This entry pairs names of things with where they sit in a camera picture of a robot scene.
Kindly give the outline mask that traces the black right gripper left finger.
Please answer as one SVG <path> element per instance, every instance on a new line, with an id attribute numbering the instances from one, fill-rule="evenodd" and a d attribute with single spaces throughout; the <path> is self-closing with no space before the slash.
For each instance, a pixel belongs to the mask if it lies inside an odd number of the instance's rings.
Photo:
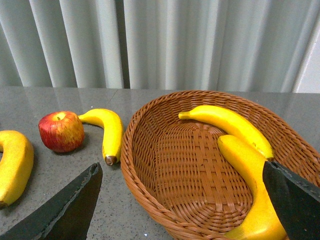
<path id="1" fill-rule="evenodd" d="M 101 189 L 94 163 L 41 207 L 0 235 L 2 240 L 85 240 Z"/>

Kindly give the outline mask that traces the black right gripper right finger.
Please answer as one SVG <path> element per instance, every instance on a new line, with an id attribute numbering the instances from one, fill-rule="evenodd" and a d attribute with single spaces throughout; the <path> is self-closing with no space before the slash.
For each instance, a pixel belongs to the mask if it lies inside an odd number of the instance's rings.
<path id="1" fill-rule="evenodd" d="M 262 179 L 276 215 L 291 240 L 320 238 L 320 188 L 276 161 Z"/>

